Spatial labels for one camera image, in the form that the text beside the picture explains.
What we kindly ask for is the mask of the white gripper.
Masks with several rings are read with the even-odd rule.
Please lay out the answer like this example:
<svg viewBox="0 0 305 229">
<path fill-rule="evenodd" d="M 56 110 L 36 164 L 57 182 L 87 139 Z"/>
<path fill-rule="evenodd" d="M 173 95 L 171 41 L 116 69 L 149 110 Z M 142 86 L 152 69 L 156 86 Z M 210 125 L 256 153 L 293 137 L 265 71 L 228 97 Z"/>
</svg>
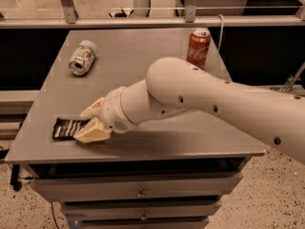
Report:
<svg viewBox="0 0 305 229">
<path fill-rule="evenodd" d="M 124 134 L 135 129 L 136 125 L 128 120 L 122 108 L 121 96 L 124 90 L 125 87 L 119 87 L 109 92 L 105 98 L 98 98 L 85 109 L 80 117 L 92 119 L 73 137 L 82 143 L 91 143 L 109 139 L 111 131 Z"/>
</svg>

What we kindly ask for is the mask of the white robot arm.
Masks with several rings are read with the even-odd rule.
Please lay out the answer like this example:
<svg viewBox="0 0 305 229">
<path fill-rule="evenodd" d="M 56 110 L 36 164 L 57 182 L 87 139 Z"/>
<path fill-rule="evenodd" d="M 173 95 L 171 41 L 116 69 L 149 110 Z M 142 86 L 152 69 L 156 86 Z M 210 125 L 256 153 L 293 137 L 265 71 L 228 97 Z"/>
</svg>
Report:
<svg viewBox="0 0 305 229">
<path fill-rule="evenodd" d="M 97 99 L 73 137 L 82 143 L 124 134 L 143 122 L 188 110 L 214 115 L 244 133 L 305 163 L 305 99 L 217 78 L 174 57 L 153 62 L 146 77 Z"/>
</svg>

